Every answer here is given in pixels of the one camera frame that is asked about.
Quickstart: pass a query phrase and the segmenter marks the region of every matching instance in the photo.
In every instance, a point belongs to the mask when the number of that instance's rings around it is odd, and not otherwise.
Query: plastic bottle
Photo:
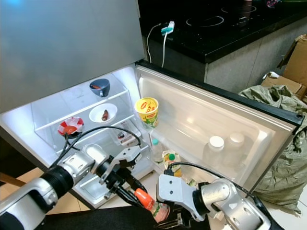
[[[219,167],[223,157],[224,140],[219,136],[213,136],[209,139],[203,150],[203,159],[206,164],[215,169]]]
[[[152,158],[154,162],[159,164],[163,161],[162,159],[163,147],[158,139],[153,139],[152,143],[153,143]]]
[[[144,192],[140,188],[136,189],[134,194],[144,208],[152,213],[153,218],[157,223],[164,221],[168,217],[170,207],[167,204],[155,202],[148,193]]]
[[[243,157],[243,146],[245,137],[241,133],[232,133],[225,144],[225,157],[223,164],[227,167],[237,168]]]

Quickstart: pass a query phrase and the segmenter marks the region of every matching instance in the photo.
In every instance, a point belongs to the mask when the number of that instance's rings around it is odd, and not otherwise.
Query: cardboard box
[[[268,72],[262,86],[286,85],[299,99],[307,93],[307,34],[295,39],[290,49],[277,67],[287,65],[283,76]]]
[[[307,34],[295,39],[278,67],[283,65],[285,78],[307,85]]]
[[[274,85],[286,85],[299,99],[302,99],[307,93],[307,87],[305,85],[282,77],[275,72],[268,72],[263,78],[264,81],[261,86],[272,87]]]

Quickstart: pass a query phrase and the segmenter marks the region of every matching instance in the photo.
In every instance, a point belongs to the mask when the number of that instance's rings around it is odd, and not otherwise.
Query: green sack
[[[297,202],[307,184],[307,105],[286,86],[252,86],[239,95],[274,107],[304,115],[293,141],[266,173],[255,194],[268,202],[301,213]]]

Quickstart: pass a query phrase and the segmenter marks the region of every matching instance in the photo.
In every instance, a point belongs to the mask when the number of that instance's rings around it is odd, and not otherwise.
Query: blue bowl
[[[110,91],[110,82],[108,79],[97,79],[91,82],[90,89],[99,97],[106,97]]]

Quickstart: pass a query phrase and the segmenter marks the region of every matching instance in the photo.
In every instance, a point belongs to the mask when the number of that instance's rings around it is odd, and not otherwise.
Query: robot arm
[[[142,207],[136,196],[122,187],[127,182],[134,190],[141,188],[146,191],[128,169],[140,158],[139,146],[126,148],[115,158],[96,144],[84,146],[82,151],[68,156],[40,178],[25,184],[4,199],[0,203],[1,229],[35,229],[57,201],[90,171],[102,178],[100,183],[106,184],[109,193],[116,193],[127,203]]]
[[[203,221],[205,215],[215,218],[223,212],[226,222],[234,230],[282,230],[261,201],[252,204],[242,197],[229,180],[217,179],[211,184],[201,183],[199,189],[188,186],[181,178],[160,175],[157,199],[184,207],[195,221]],[[189,226],[189,219],[181,210],[175,220],[160,223],[164,229]]]
[[[140,147],[124,149],[116,157],[105,153],[96,144],[84,146],[40,178],[27,183],[0,203],[0,226],[3,230],[33,230],[40,225],[45,214],[58,199],[72,189],[89,172],[98,175],[101,184],[106,184],[109,193],[117,194],[127,203],[143,207],[137,197],[122,185],[127,182],[133,190],[146,189],[132,175],[133,167],[141,158]],[[160,175],[157,199],[172,203],[175,220],[159,223],[158,227],[170,229],[186,227],[192,217],[203,221],[205,215],[216,217],[223,212],[227,223],[235,230],[282,230],[270,216],[260,200],[254,204],[243,198],[227,179],[218,179],[211,184],[201,183],[199,188],[188,186],[181,178]]]

